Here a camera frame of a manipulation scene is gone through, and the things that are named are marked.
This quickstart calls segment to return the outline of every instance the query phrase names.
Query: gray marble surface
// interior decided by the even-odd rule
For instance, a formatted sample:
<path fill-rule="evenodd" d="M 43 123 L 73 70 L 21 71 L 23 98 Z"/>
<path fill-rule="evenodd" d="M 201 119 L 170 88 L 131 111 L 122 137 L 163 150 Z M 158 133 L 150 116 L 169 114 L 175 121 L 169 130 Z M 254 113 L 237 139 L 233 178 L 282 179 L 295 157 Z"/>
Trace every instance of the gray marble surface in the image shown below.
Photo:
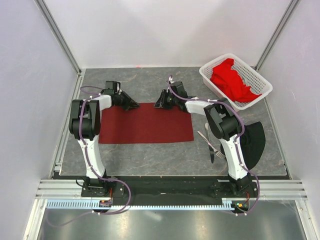
<path fill-rule="evenodd" d="M 198 67 L 156 67 L 156 68 L 104 68 L 87 69 L 83 86 L 104 88 L 105 81 L 121 82 L 121 88 L 138 103 L 154 103 L 166 88 L 166 80 L 173 75 L 175 81 L 182 81 L 189 95 L 216 99 L 203 84 Z M 87 97 L 81 93 L 80 98 Z M 266 145 L 257 166 L 252 170 L 262 175 L 286 175 L 286 168 L 275 138 L 274 130 L 265 102 L 240 111 L 245 124 L 261 121 L 266 136 Z M 193 114 L 194 141 L 155 144 L 100 144 L 100 155 L 109 176 L 124 175 L 211 175 L 228 174 L 225 160 L 210 161 L 209 148 L 197 134 L 205 133 L 206 118 Z M 220 142 L 213 135 L 213 145 Z M 63 157 L 61 175 L 85 175 L 86 165 L 81 148 L 73 135 L 69 134 Z"/>

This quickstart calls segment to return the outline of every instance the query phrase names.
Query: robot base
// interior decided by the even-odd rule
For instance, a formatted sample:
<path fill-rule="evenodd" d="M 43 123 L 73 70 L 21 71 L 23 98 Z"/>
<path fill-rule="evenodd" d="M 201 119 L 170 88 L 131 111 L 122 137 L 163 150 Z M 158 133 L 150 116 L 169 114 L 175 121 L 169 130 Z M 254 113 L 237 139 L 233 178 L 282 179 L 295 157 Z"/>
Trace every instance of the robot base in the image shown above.
<path fill-rule="evenodd" d="M 85 178 L 81 191 L 81 197 L 83 198 L 123 198 L 125 196 L 125 186 L 121 183 L 89 177 Z"/>
<path fill-rule="evenodd" d="M 258 195 L 257 184 L 252 182 L 249 174 L 239 180 L 230 177 L 229 181 L 214 182 L 212 189 L 216 198 L 247 198 L 247 192 L 250 198 L 256 198 Z"/>

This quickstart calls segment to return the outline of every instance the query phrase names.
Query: plastic basket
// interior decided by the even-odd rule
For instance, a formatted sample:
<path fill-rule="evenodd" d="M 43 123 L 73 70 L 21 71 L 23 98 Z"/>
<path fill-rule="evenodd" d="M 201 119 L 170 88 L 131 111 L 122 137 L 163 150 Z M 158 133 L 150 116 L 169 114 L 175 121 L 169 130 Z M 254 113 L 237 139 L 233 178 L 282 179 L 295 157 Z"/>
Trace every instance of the plastic basket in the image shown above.
<path fill-rule="evenodd" d="M 233 70 L 236 70 L 239 76 L 242 78 L 243 82 L 247 86 L 251 86 L 251 91 L 254 94 L 262 94 L 257 97 L 255 100 L 250 102 L 237 102 L 231 101 L 216 85 L 214 85 L 210 78 L 213 73 L 213 68 L 219 64 L 221 64 L 226 59 L 234 59 L 234 65 L 232 66 Z M 204 66 L 202 66 L 199 70 L 200 74 L 203 77 L 203 83 L 213 91 L 218 98 L 227 98 L 231 103 L 233 109 L 235 111 L 240 111 L 251 107 L 252 105 L 259 102 L 265 96 L 267 96 L 273 89 L 270 82 L 268 82 L 263 76 L 257 73 L 252 67 L 242 61 L 239 57 L 232 53 L 227 53 L 222 56 L 217 57 L 216 59 L 208 62 Z"/>

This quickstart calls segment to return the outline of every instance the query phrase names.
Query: white wall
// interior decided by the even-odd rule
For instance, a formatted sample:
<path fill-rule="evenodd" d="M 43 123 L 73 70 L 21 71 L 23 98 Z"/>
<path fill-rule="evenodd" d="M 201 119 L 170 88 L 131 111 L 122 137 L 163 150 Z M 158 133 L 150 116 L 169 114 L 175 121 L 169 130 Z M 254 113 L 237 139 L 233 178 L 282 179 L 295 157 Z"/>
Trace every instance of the white wall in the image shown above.
<path fill-rule="evenodd" d="M 20 240 L 76 73 L 33 0 L 2 1 L 0 32 L 0 238 Z"/>
<path fill-rule="evenodd" d="M 45 0 L 82 68 L 255 65 L 290 0 Z"/>
<path fill-rule="evenodd" d="M 320 2 L 300 1 L 262 67 L 289 169 L 320 223 Z"/>

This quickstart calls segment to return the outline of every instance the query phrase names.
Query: red cloth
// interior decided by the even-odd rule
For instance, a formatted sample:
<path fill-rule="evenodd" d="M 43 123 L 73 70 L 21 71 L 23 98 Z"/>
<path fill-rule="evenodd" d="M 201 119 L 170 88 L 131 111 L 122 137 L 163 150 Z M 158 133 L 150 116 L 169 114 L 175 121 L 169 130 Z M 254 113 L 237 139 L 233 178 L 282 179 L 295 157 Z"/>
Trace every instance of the red cloth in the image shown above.
<path fill-rule="evenodd" d="M 225 95 L 233 102 L 252 102 L 261 94 L 256 95 L 250 91 L 250 86 L 246 86 L 236 70 L 232 70 L 234 60 L 228 58 L 212 70 L 210 79 Z"/>
<path fill-rule="evenodd" d="M 113 106 L 102 111 L 100 144 L 163 144 L 194 140 L 191 114 L 174 107 L 141 103 L 129 111 Z"/>

